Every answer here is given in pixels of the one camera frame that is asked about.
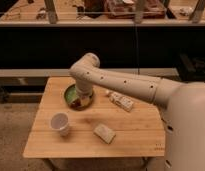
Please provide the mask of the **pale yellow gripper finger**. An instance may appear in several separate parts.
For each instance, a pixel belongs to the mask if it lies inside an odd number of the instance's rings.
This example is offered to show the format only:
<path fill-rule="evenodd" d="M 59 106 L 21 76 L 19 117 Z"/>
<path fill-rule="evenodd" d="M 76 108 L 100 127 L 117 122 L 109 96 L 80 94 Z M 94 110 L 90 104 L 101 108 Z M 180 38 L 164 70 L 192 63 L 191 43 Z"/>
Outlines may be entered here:
<path fill-rule="evenodd" d="M 89 102 L 90 102 L 89 99 L 76 99 L 76 100 L 74 100 L 74 101 L 72 102 L 72 104 L 73 104 L 73 103 L 81 104 L 83 107 L 86 107 L 86 106 L 89 105 Z"/>

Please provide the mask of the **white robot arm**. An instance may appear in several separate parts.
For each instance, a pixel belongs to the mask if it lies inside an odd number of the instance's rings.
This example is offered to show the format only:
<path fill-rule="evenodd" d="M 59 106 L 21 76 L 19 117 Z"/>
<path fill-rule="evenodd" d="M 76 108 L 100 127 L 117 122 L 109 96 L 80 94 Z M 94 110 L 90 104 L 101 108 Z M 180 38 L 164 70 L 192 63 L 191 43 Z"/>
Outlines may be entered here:
<path fill-rule="evenodd" d="M 152 103 L 165 129 L 164 171 L 205 171 L 205 83 L 104 70 L 87 53 L 70 68 L 76 92 L 84 97 L 98 85 Z"/>

